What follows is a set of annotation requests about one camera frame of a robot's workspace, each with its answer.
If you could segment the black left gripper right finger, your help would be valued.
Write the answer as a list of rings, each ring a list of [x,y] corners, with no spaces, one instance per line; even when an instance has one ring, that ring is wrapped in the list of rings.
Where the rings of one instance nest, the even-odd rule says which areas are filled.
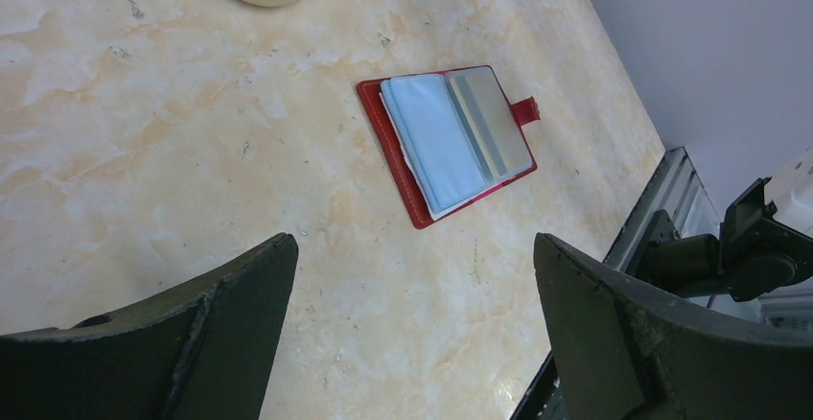
[[[572,419],[808,419],[812,337],[723,315],[540,233],[533,262]]]

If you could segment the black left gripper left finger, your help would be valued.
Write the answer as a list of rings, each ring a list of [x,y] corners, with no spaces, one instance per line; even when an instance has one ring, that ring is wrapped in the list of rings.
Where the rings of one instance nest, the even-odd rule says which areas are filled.
[[[294,284],[280,233],[226,264],[67,329],[1,338],[5,419],[255,419]]]

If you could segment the red card holder wallet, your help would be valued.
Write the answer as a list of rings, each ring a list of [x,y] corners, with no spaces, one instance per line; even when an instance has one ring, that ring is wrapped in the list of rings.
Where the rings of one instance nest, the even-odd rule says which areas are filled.
[[[480,66],[492,68],[478,65],[366,80],[357,85],[361,104],[417,229],[431,226],[537,168],[523,127],[539,120],[538,104],[532,97],[510,102],[499,83],[521,127],[533,166],[502,183],[486,181],[443,77],[449,71]]]

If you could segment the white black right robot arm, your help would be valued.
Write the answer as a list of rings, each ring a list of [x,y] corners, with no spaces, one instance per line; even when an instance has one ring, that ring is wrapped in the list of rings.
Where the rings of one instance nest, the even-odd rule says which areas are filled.
[[[724,212],[687,151],[666,152],[605,261],[713,311],[811,332],[812,151]]]

